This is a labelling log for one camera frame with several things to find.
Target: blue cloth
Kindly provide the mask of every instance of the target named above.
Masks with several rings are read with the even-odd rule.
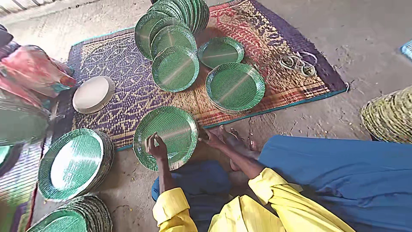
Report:
[[[412,232],[412,145],[274,136],[259,162],[357,232]]]
[[[189,214],[199,232],[209,229],[213,215],[229,200],[229,177],[216,160],[185,164],[172,172],[176,186],[182,188],[189,203]],[[152,198],[159,197],[159,178],[152,186]]]

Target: concrete floor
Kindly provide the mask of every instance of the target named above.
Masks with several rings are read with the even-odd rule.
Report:
[[[20,44],[34,44],[65,61],[70,46],[83,39],[134,26],[150,0],[65,0],[1,19]],[[317,102],[255,116],[227,125],[242,137],[253,134],[261,148],[274,134],[369,140],[359,109],[370,99],[412,85],[412,63],[398,48],[411,39],[409,0],[260,0],[284,17],[316,47],[344,81],[347,93]],[[216,0],[206,0],[215,5]],[[206,153],[197,149],[194,156]],[[107,204],[114,231],[156,231],[150,188],[157,177],[137,164],[133,151],[117,153],[113,167],[97,189]],[[33,221],[55,209],[40,195]]]

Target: hand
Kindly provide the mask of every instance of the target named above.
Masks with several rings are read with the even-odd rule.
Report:
[[[155,147],[155,138],[159,144]],[[157,132],[145,140],[146,152],[152,155],[156,161],[167,161],[167,147],[162,138],[157,135]]]
[[[203,141],[205,142],[207,145],[216,148],[216,149],[222,149],[223,147],[226,146],[226,144],[224,142],[222,142],[215,134],[213,134],[212,132],[205,130],[207,135],[209,136],[208,140],[199,138],[199,141]]]

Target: colorful straw mat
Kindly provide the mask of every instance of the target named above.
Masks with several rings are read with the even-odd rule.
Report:
[[[42,143],[15,145],[0,169],[0,231],[23,232],[31,225]]]
[[[234,0],[210,7],[207,28],[197,46],[216,36],[229,36],[245,47],[242,62],[258,69],[266,82],[262,101],[247,115],[232,116],[218,111],[208,100],[205,79],[210,68],[202,65],[191,87],[165,92],[152,80],[151,61],[144,58],[134,41],[134,27],[87,39],[72,46],[68,65],[75,69],[79,84],[94,76],[109,76],[115,95],[102,110],[79,114],[71,105],[73,90],[59,96],[59,114],[66,117],[55,127],[54,139],[77,128],[97,129],[111,136],[117,149],[131,147],[139,121],[160,106],[180,107],[201,126],[216,126],[264,114],[304,102],[316,101],[345,91],[345,83],[328,61],[297,29],[255,0]],[[283,55],[297,52],[316,55],[317,75],[305,77],[280,66]]]

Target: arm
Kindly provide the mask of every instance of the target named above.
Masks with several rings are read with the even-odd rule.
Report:
[[[275,171],[236,152],[216,135],[206,131],[209,139],[200,141],[219,149],[249,177],[249,186],[264,204],[271,204],[288,232],[346,231],[350,226],[316,202],[302,196]]]
[[[176,188],[169,170],[167,147],[154,133],[145,141],[146,152],[155,157],[159,171],[160,196],[153,207],[153,216],[159,231],[192,232],[197,228],[189,215],[189,204],[181,188]]]

